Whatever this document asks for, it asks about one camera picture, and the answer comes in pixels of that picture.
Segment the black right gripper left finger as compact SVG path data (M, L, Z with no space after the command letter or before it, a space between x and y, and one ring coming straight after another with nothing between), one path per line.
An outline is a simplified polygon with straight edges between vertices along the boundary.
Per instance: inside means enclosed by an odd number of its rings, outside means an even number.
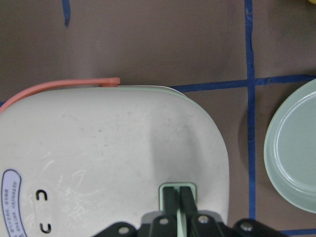
M164 187L162 189L162 201L163 213L165 215L176 217L178 210L178 193L174 187Z

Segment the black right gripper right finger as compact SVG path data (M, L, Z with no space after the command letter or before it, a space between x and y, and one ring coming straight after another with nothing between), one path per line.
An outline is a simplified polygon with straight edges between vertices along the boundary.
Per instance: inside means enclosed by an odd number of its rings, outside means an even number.
M180 187L180 210L186 218L192 218L198 213L197 205L190 187Z

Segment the green plate near right arm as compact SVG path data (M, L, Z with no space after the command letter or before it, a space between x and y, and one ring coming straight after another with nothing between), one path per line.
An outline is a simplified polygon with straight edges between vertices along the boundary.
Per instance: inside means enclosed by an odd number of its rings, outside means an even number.
M290 204L316 211L316 81L288 96L272 117L264 164L276 191Z

